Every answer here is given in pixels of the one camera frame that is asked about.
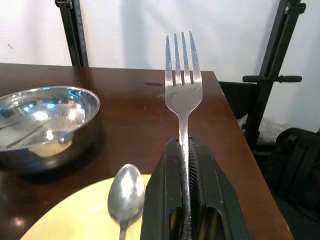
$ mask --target wooden table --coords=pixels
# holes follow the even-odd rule
[[[178,136],[166,107],[163,70],[0,64],[0,96],[44,86],[77,86],[101,100],[102,131],[78,159],[33,177],[0,171],[0,239],[20,238],[64,198],[113,177],[126,163],[151,174],[163,147]],[[211,71],[202,72],[203,100],[189,135],[205,141],[233,184],[253,240],[292,240],[236,119]]]

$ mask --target black handle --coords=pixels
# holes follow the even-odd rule
[[[302,81],[301,76],[278,76],[278,77],[266,77],[266,76],[243,76],[242,81],[244,83],[262,83],[262,82],[279,82],[279,83],[299,83]]]

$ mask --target metal bowl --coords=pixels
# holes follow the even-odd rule
[[[57,168],[74,159],[100,126],[99,98],[70,86],[41,87],[0,98],[0,160],[18,174]]]

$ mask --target stainless steel fork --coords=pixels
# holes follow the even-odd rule
[[[193,81],[191,81],[189,72],[188,55],[184,32],[181,32],[184,81],[182,81],[181,78],[177,35],[174,34],[175,82],[172,75],[171,54],[168,35],[166,36],[165,40],[165,104],[173,113],[177,115],[179,119],[179,144],[182,156],[182,194],[184,196],[183,199],[185,199],[185,215],[181,236],[182,240],[191,239],[188,118],[190,113],[202,101],[202,78],[199,67],[198,54],[191,31],[189,31],[189,35],[191,45]]]

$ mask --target yellow plate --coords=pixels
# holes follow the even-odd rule
[[[150,179],[143,174],[144,187]],[[22,240],[118,240],[120,227],[108,212],[114,178],[99,181],[67,197],[41,217]],[[126,240],[139,240],[142,217],[126,231]]]

